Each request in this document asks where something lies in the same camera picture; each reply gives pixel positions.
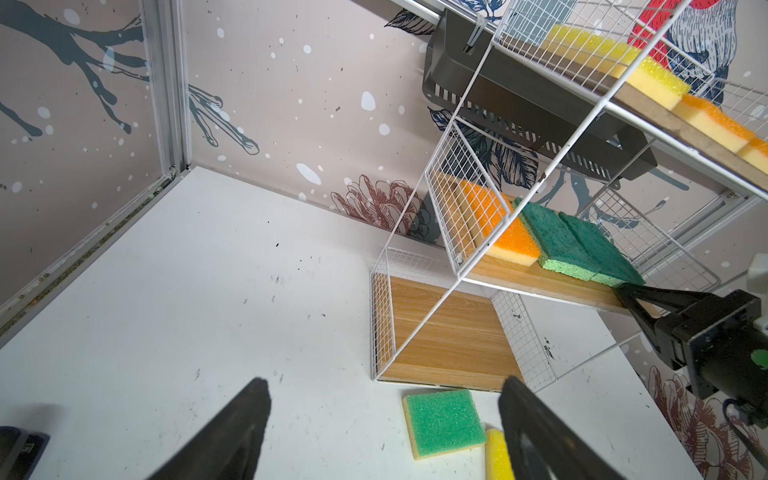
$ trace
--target white table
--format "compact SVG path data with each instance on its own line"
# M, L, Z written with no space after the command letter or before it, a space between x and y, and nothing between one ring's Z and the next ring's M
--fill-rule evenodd
M197 168L0 349L0 425L51 435L34 478L143 478L261 376L257 478L484 478L483 449L413 461L400 399L427 389L369 378L387 236ZM539 395L628 478L699 478L618 349Z

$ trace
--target maroon flower illustration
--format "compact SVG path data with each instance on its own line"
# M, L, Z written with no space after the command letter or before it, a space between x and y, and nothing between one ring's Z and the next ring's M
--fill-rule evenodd
M395 180L391 184L379 180L374 187L366 175L360 175L359 182L349 182L346 188L347 193L344 196L337 192L331 193L339 212L385 230L395 227L400 212L413 192L402 180ZM411 230L421 208L422 199L416 194L397 227L397 233L405 235Z
M723 403L720 400L703 402L696 398L686 390L688 380L684 376L675 374L663 381L655 366L648 375L648 392L702 477L706 480L754 479L752 457L721 418ZM760 445L754 427L734 416L731 421L753 444Z

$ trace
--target green sponge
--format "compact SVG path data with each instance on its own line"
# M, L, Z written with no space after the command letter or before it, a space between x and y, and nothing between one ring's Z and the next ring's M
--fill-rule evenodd
M541 256L538 263L545 270L563 273L579 280L591 280L600 265L584 251L576 237L553 211L527 204L520 219L536 241Z
M600 264L600 271L592 277L593 282L603 283L613 288L622 283L645 284L643 277L624 258L618 248L605 238L597 225L571 215L563 213L559 215L587 253Z
M416 460L485 444L469 390L408 395L402 407Z

